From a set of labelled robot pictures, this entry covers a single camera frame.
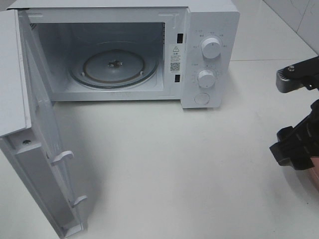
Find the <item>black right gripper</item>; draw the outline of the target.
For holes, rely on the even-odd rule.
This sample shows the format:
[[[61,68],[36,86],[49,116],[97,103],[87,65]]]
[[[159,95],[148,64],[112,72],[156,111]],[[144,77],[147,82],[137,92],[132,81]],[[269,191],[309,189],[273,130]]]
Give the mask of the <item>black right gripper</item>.
[[[270,151],[280,166],[295,170],[314,167],[312,157],[319,156],[319,101],[311,104],[311,112],[295,128],[288,126],[277,132]]]

